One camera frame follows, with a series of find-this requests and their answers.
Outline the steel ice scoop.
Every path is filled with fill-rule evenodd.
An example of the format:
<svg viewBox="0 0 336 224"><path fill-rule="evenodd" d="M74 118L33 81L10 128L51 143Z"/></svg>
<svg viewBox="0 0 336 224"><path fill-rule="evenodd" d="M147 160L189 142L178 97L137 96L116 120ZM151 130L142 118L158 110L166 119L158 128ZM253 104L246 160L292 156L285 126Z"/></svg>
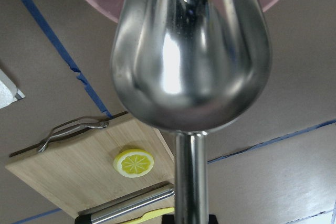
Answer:
<svg viewBox="0 0 336 224"><path fill-rule="evenodd" d="M175 139L175 223L209 223L205 139L258 98L271 46L258 0L124 0L111 53L117 95Z"/></svg>

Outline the yellow plastic knife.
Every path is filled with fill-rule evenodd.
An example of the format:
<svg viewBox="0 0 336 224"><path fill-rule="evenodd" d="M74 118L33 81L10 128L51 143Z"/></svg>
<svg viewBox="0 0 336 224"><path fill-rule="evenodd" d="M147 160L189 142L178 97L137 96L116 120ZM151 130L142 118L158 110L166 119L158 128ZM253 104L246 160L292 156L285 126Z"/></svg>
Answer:
<svg viewBox="0 0 336 224"><path fill-rule="evenodd" d="M139 223L145 222L147 220L154 219L154 218L162 216L162 215L170 214L170 213L174 212L174 210L175 210L174 207L166 207L166 208L152 210L152 211L146 212L141 217L138 217L138 218L135 218L135 219L132 219L132 220L128 220L128 221L124 222L124 224L139 224Z"/></svg>

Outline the steel rod tool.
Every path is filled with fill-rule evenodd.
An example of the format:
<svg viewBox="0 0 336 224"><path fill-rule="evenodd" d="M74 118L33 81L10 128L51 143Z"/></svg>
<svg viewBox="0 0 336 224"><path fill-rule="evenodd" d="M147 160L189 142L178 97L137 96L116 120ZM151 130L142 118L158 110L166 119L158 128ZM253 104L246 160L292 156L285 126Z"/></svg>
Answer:
<svg viewBox="0 0 336 224"><path fill-rule="evenodd" d="M124 200L117 204L109 205L90 214L80 215L75 219L75 223L104 223L173 195L174 185L172 183L152 186L151 190L142 189L131 196L127 195Z"/></svg>

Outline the bamboo cutting board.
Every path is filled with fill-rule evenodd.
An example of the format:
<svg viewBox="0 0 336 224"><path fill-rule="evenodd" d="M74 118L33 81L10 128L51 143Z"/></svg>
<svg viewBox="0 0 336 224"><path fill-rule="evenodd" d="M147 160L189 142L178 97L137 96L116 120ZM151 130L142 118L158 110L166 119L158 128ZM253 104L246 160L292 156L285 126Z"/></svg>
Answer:
<svg viewBox="0 0 336 224"><path fill-rule="evenodd" d="M154 157L148 174L126 178L114 169L114 158L129 149L145 150ZM159 130L125 114L104 129L90 129L52 142L44 152L30 150L15 155L6 168L75 218L85 210L172 181L173 160Z"/></svg>

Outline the lemon half slice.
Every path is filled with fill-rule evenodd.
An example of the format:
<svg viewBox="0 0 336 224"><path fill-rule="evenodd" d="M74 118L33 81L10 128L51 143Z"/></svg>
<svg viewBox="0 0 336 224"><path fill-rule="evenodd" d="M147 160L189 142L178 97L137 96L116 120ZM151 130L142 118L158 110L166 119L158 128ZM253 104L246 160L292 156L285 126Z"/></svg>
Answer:
<svg viewBox="0 0 336 224"><path fill-rule="evenodd" d="M129 149L118 154L113 161L114 169L126 178L142 177L154 166L154 157L141 149Z"/></svg>

